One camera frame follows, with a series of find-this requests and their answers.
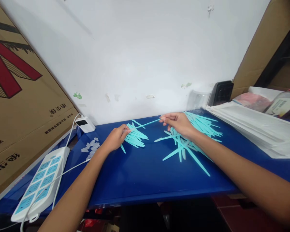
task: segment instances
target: forearm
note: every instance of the forearm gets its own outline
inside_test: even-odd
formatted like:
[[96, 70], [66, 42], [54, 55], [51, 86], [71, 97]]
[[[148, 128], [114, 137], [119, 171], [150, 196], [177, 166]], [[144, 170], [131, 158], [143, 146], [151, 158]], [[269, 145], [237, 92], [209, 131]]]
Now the forearm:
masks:
[[259, 207], [290, 226], [290, 183], [196, 132], [192, 141]]
[[93, 158], [46, 218], [39, 232], [75, 232], [77, 230], [108, 153], [103, 145], [96, 151]]

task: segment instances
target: blue table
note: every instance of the blue table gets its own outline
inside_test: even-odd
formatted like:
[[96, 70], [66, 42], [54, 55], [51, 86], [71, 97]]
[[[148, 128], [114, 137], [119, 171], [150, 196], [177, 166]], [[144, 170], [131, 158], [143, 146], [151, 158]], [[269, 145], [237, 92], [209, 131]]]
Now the blue table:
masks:
[[[290, 182], [290, 159], [272, 159], [230, 125], [208, 112], [204, 112], [203, 116], [218, 120], [215, 125], [220, 128], [215, 129], [223, 132], [224, 135], [220, 138], [223, 145]], [[155, 119], [158, 119], [158, 116], [137, 121], [145, 124]], [[83, 134], [70, 152], [65, 170], [86, 159], [89, 153], [81, 152], [86, 143], [97, 137], [101, 144], [113, 128], [119, 127], [123, 123], [131, 123], [131, 121], [100, 125], [94, 132]], [[211, 177], [203, 172], [188, 153], [186, 153], [187, 160], [183, 160], [182, 163], [179, 162], [178, 155], [162, 161], [177, 148], [173, 139], [154, 143], [154, 140], [166, 136], [163, 132], [165, 129], [166, 127], [159, 122], [146, 126], [146, 129], [139, 128], [138, 130], [149, 138], [149, 140], [144, 140], [146, 147], [135, 148], [124, 142], [126, 154], [121, 149], [109, 154], [97, 179], [88, 208], [179, 200], [213, 193], [238, 191], [231, 180], [200, 153], [196, 153], [196, 155]], [[80, 165], [62, 177], [56, 202], [63, 196], [85, 165]], [[5, 213], [12, 214], [16, 206], [17, 204], [11, 206], [8, 209], [10, 211], [5, 210]], [[49, 207], [44, 213], [48, 214], [50, 209]]]

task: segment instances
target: power cord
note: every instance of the power cord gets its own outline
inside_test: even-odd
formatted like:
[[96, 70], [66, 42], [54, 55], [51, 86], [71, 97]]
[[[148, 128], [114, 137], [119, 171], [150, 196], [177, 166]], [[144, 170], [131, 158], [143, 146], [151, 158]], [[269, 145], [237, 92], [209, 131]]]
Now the power cord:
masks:
[[[79, 115], [80, 115], [80, 113], [78, 113], [78, 114], [75, 116], [74, 120], [73, 120], [72, 128], [71, 128], [71, 131], [70, 131], [70, 135], [69, 135], [69, 138], [68, 138], [68, 141], [67, 141], [67, 144], [65, 145], [65, 147], [68, 147], [68, 143], [69, 143], [70, 138], [71, 138], [71, 134], [72, 134], [72, 131], [73, 131], [73, 126], [74, 126], [75, 120], [76, 120], [77, 116], [79, 116]], [[57, 189], [56, 189], [55, 198], [54, 198], [53, 205], [52, 205], [52, 210], [53, 210], [54, 207], [55, 207], [55, 201], [56, 201], [56, 197], [57, 197], [57, 194], [58, 194], [58, 191], [59, 191], [59, 187], [60, 187], [60, 183], [61, 183], [61, 177], [60, 177], [60, 180], [59, 180], [59, 183], [58, 183]]]
[[76, 166], [74, 166], [74, 167], [72, 167], [72, 168], [70, 168], [69, 170], [65, 171], [63, 174], [61, 174], [60, 176], [58, 176], [56, 179], [54, 179], [52, 182], [50, 182], [48, 185], [46, 185], [46, 187], [45, 187], [45, 188], [40, 192], [39, 195], [37, 195], [37, 196], [33, 199], [32, 203], [30, 204], [30, 206], [29, 206], [29, 208], [28, 208], [28, 210], [27, 210], [27, 212], [26, 212], [26, 214], [25, 214], [25, 216], [24, 216], [24, 219], [23, 219], [23, 221], [22, 221], [22, 223], [21, 223], [21, 225], [20, 225], [20, 232], [24, 232], [24, 231], [23, 231], [23, 227], [24, 227], [24, 223], [25, 223], [26, 217], [27, 217], [27, 215], [28, 215], [28, 213], [29, 213], [31, 207], [33, 206], [35, 200], [36, 200], [36, 199], [37, 199], [37, 198], [38, 198], [38, 197], [43, 193], [43, 191], [44, 191], [45, 189], [47, 189], [48, 186], [50, 186], [54, 181], [56, 181], [58, 178], [62, 177], [62, 176], [63, 176], [64, 174], [66, 174], [67, 172], [71, 171], [72, 169], [74, 169], [74, 168], [76, 168], [76, 167], [78, 167], [78, 166], [82, 165], [83, 163], [86, 163], [86, 162], [88, 162], [88, 161], [90, 161], [90, 160], [91, 160], [91, 158], [85, 160], [84, 162], [82, 162], [82, 163], [80, 163], [80, 164], [78, 164], [78, 165], [76, 165]]

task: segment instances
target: power strip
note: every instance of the power strip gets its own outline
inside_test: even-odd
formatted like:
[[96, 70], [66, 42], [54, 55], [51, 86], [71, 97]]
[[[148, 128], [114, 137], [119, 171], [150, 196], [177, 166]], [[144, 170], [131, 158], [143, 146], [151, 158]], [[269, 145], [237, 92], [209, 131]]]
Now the power strip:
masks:
[[43, 193], [35, 199], [35, 203], [32, 205], [25, 221], [29, 220], [30, 223], [34, 222], [39, 218], [40, 213], [52, 204], [59, 185], [59, 179], [46, 189], [45, 186], [61, 175], [69, 152], [70, 149], [68, 147], [63, 147], [45, 156], [25, 194], [16, 207], [11, 217], [11, 221], [22, 222], [27, 213], [25, 209], [30, 206], [41, 191], [43, 191]]

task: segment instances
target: charger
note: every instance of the charger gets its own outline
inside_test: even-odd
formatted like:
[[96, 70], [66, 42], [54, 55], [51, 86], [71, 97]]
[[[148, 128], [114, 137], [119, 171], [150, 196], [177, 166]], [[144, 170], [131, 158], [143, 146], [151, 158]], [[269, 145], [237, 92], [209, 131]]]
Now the charger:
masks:
[[76, 119], [75, 123], [82, 129], [84, 133], [93, 132], [96, 129], [88, 117], [82, 116]]

